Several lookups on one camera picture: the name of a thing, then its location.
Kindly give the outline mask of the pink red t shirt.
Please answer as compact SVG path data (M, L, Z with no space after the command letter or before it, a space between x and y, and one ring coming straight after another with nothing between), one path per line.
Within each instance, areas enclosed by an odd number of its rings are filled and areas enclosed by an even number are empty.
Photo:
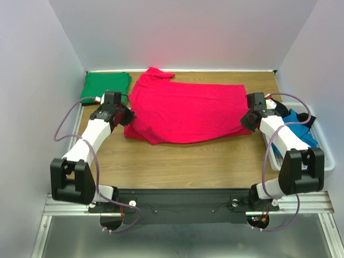
M248 111L244 85L175 82L174 76L154 67L141 74L129 96L135 119L124 128L126 138L192 144L252 133L240 123Z

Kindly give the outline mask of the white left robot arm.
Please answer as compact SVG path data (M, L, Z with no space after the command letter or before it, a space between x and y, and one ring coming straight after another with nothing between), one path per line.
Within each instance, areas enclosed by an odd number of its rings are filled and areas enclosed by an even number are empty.
M135 113L122 101L126 95L107 90L92 100L99 107L90 115L81 135L73 134L74 146L50 164L51 191L54 200L85 204L101 203L109 212L119 208L118 190L100 184L100 169L96 154L113 130L129 125Z

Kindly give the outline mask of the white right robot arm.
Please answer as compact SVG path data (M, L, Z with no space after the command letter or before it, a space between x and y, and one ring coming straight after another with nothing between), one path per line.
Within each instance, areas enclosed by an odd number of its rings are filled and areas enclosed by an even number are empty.
M291 130L299 121L284 122L271 95L262 92L248 94L248 112L240 123L254 132L259 130L269 138L267 148L274 145L283 158L278 177L263 179L251 186L247 203L259 210L274 199L293 194L319 192L324 187L325 154L321 148L312 148Z

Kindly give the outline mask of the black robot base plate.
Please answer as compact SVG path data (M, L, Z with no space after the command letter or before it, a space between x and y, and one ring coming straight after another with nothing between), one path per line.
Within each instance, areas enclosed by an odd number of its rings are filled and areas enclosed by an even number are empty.
M278 211L269 200L249 201L249 189L119 189L121 203L135 201L141 210L120 208L112 203L92 204L88 211L100 215L102 222L131 224L245 224L247 215L264 210Z

